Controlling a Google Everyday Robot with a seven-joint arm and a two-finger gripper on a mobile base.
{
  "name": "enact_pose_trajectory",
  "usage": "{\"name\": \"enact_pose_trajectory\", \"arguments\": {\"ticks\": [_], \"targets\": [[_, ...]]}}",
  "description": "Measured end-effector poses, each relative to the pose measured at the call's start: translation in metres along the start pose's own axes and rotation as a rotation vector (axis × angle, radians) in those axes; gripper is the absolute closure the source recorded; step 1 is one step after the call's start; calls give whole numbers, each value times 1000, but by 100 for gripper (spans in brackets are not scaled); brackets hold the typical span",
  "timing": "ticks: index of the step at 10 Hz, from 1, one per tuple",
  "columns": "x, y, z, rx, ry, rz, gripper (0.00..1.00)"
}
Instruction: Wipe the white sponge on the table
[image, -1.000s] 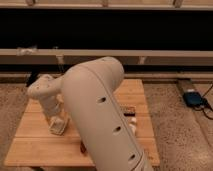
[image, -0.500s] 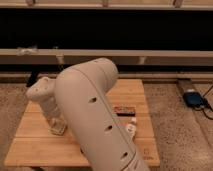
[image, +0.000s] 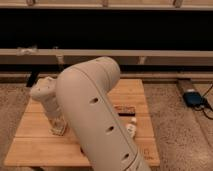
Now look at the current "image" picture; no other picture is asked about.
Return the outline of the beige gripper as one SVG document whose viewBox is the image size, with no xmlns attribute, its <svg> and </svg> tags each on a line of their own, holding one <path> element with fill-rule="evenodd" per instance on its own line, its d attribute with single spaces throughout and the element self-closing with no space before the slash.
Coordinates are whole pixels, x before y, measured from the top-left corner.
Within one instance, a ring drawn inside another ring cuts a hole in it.
<svg viewBox="0 0 213 171">
<path fill-rule="evenodd" d="M 63 114 L 61 113 L 61 110 L 59 108 L 56 109 L 48 109 L 46 112 L 46 116 L 48 118 L 48 121 L 51 125 L 51 128 L 53 126 L 62 126 L 67 125 Z"/>
</svg>

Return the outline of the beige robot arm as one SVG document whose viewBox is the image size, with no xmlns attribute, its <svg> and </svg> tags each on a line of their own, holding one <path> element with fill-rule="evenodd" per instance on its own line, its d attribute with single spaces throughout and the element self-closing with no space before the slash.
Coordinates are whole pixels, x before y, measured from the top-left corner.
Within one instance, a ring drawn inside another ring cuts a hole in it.
<svg viewBox="0 0 213 171">
<path fill-rule="evenodd" d="M 30 96 L 49 119 L 64 118 L 94 171 L 151 171 L 109 100 L 119 79 L 118 63 L 99 57 L 38 80 Z"/>
</svg>

